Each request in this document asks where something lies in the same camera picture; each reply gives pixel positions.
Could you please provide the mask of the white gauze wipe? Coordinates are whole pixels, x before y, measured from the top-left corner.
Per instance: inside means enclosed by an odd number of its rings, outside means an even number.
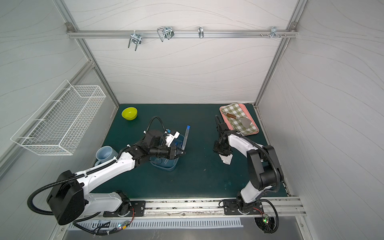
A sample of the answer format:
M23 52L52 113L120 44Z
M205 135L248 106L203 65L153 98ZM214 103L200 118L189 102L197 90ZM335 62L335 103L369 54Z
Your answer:
M233 158L233 155L230 154L228 156L224 156L224 155L219 155L219 157L221 158L222 162L226 165L230 165L231 162L232 162L232 158Z

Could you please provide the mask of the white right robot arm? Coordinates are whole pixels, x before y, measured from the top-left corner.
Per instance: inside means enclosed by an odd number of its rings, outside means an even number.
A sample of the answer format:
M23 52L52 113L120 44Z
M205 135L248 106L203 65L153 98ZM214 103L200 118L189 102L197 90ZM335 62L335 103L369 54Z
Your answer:
M240 191L239 205L255 203L267 192L278 192L284 174L274 147L259 145L240 132L230 130L218 115L215 116L215 122L219 139L215 141L213 151L219 155L222 162L231 164L232 149L247 158L250 179Z

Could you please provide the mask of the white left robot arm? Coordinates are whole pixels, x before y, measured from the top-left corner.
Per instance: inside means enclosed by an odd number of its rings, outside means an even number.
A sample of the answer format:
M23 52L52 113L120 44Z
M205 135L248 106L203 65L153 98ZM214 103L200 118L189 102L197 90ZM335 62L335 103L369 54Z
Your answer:
M127 146L111 160L88 170L63 172L48 196L47 203L59 225L67 225L84 214L111 212L119 217L130 213L131 203L126 194L115 190L107 194L92 191L112 178L131 171L154 159L176 160L185 151L184 137L177 131L164 133L155 130L146 132L144 138Z

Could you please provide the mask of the blue plastic tub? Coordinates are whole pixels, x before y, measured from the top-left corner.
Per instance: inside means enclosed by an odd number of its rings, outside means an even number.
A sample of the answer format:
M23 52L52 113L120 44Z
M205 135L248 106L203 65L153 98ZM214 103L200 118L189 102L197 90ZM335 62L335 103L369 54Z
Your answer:
M179 135L178 138L174 139L172 143L170 144L171 147L176 146L177 148L181 148L183 145L184 136ZM176 165L178 163L179 158L175 158L173 160L169 160L166 158L159 158L159 157L150 157L150 163L154 167L171 172L176 168Z

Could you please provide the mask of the yellow green bowl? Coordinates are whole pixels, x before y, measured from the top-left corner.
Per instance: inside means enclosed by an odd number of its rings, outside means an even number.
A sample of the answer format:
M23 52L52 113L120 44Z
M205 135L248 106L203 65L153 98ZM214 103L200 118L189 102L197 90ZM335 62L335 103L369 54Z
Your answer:
M138 110L134 107L128 107L122 111L122 117L127 121L135 120L138 116Z

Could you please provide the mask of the light blue mug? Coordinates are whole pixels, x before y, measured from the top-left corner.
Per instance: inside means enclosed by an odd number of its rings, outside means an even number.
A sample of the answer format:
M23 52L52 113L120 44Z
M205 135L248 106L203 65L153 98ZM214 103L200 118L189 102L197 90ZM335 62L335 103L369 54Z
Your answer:
M118 153L112 147L110 146L101 147L96 153L97 160L94 166L96 167L100 164L103 164L117 156L118 156Z

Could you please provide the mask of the metal clamp hook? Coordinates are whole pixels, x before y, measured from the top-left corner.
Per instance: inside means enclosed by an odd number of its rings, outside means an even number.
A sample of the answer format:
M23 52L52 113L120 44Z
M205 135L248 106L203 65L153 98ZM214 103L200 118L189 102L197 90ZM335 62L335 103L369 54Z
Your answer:
M175 35L173 28L169 26L159 27L157 29L157 33L161 42L163 42L165 39L170 40Z
M137 51L138 46L142 43L142 37L139 34L136 34L135 32L130 35L128 48L131 46L135 46L135 51Z
M260 34L260 36L262 38L281 39L281 38L285 38L287 35L284 33L278 33L278 29L276 27L272 27L269 33Z
M204 38L204 28L203 27L198 27L198 35L200 39Z

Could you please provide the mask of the wooden handled metal spatula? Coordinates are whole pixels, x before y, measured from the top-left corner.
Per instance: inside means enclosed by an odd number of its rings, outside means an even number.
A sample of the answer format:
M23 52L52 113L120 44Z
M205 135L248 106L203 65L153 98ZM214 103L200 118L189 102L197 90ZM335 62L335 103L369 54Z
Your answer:
M239 120L241 122L241 124L244 126L244 128L246 128L246 129L248 129L251 126L252 121L246 117L237 117L233 114L229 114L226 112L223 112L223 114L229 118Z

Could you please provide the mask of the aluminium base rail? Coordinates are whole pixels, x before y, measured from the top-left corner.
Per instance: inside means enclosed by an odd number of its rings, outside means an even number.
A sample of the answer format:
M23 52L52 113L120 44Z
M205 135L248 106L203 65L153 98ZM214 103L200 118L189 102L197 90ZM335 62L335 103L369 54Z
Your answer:
M170 198L131 199L144 201L143 207L135 207L135 217L142 219L224 218L223 198ZM280 217L306 217L306 210L298 197L266 197Z

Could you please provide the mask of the aluminium cross rail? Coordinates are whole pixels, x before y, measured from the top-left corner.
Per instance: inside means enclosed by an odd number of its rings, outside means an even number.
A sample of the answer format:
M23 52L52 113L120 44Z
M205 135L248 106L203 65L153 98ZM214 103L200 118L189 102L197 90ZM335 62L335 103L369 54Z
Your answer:
M141 35L142 39L159 39L156 30L128 30L128 31L76 31L68 32L71 39L129 39L133 33ZM247 39L262 38L260 34L267 34L270 30L206 30L203 39ZM199 39L198 30L174 30L174 39ZM295 38L299 32L278 30L285 38Z

